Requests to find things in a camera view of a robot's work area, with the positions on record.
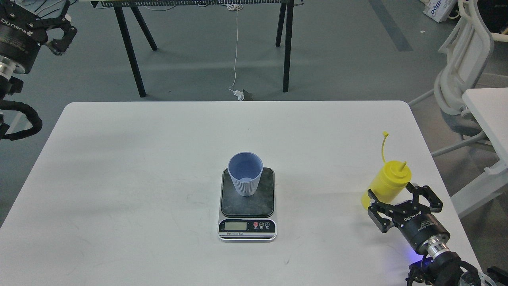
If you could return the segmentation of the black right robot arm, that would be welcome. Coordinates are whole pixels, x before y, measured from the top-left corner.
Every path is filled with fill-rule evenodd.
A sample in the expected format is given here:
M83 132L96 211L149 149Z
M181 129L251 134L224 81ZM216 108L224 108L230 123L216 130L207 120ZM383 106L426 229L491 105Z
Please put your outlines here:
M406 282L428 286L497 286L507 284L507 271L491 266L486 273L465 262L446 243L450 233L434 213L442 210L443 203L429 186L406 185L412 199L391 205L381 202L368 190L371 204L368 214L383 233L399 229L403 237L422 259L409 266Z

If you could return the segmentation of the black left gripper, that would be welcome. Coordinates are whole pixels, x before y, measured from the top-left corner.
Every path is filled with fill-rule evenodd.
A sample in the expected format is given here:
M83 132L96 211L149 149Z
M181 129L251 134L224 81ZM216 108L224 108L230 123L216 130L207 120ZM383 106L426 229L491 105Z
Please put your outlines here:
M47 19L28 11L28 20L25 23L22 6L15 1L1 0L1 74L31 72L42 45L47 46L54 55L64 54L77 34L77 29L71 25L71 18L67 14L70 6L71 1L65 0L60 14ZM60 39L48 39L48 31L53 29L62 31Z

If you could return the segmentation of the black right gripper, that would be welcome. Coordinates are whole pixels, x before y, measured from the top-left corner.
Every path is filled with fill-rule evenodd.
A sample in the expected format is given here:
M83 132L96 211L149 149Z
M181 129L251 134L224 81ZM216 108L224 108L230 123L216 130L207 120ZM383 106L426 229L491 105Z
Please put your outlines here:
M429 240L437 238L446 243L450 239L450 232L432 215L442 211L443 202L429 186L408 183L405 188L412 194L412 200L397 206L379 201L368 189L367 195L371 199L368 215L383 233L392 227L398 228L413 250L424 255L428 253ZM429 205L420 203L420 197L424 197Z

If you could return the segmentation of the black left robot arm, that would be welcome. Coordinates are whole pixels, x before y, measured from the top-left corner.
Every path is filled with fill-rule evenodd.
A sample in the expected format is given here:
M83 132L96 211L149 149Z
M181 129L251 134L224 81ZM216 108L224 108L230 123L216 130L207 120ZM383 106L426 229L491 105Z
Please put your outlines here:
M20 93L23 81L14 74L28 74L42 46L54 55L64 54L77 34L67 14L71 2L66 0L60 14L54 18L41 16L18 5L14 0L2 0L0 9L0 95L1 111L24 114L31 128L8 133L9 125L1 120L1 139L16 141L40 132L43 122L38 113L23 102L5 100L6 95Z

